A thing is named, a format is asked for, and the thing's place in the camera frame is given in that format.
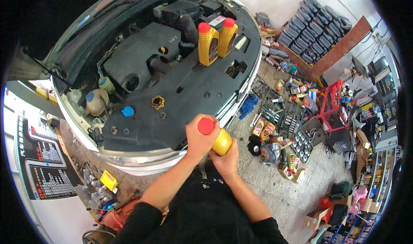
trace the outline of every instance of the coolant reservoir cap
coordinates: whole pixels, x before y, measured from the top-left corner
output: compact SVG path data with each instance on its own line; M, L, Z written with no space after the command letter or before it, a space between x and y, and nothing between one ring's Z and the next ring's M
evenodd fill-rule
M123 114L125 117L130 117L130 116L132 116L132 115L135 113L135 111L133 110L133 108L132 108L131 106L126 106L126 107L124 107L124 108L121 110L121 112L122 112L122 114Z
M198 31L199 31L199 33L208 33L209 32L209 30L210 30L210 26L209 26L209 23L208 22L201 22L199 25L198 25Z
M92 100L93 100L93 97L94 97L95 95L93 95L93 92L89 92L87 95L86 95L86 101L87 102L91 102Z
M103 85L105 82L106 82L106 77L99 78L99 81L98 81L99 85Z
M204 135L214 130L214 122L209 118L203 118L198 122L198 131Z
M235 21L232 18L226 18L224 20L224 27L232 28L232 27L234 27L234 24L235 24Z

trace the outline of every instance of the engine cover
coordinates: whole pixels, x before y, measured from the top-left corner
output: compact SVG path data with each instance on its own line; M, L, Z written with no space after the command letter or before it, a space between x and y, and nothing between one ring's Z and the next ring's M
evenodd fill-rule
M127 37L103 67L125 90L144 88L151 79L146 61L154 54L173 60L179 54L180 40L179 30L153 22Z

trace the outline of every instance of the sleeve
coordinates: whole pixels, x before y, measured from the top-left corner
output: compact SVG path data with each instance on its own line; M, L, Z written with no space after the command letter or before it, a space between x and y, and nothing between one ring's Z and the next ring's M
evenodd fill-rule
M150 204L137 203L112 244L135 243L148 237L161 224L162 212Z
M253 223L251 227L256 236L266 239L268 243L288 244L278 229L277 221L272 217Z

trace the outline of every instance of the car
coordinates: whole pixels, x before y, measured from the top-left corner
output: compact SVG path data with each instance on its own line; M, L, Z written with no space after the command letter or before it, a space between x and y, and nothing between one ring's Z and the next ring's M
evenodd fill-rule
M201 65L197 26L208 22L219 31L225 17L239 27L239 46ZM185 125L198 113L215 116L221 127L236 117L261 62L261 34L237 0L100 0L44 60L21 47L13 62L37 73L31 79L52 75L62 114L86 148L146 175L185 155Z

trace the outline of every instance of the blue reservoir cap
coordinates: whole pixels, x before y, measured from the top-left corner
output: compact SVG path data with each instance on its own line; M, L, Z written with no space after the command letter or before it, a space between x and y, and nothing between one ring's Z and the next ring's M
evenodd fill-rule
M91 101L93 100L93 97L94 97L93 92L89 92L89 93L86 95L86 101L87 101L87 102L91 102Z
M102 84L104 84L106 82L106 77L101 77L101 78L99 78L99 85L102 85Z
M124 107L121 112L125 117L130 117L135 113L131 106Z

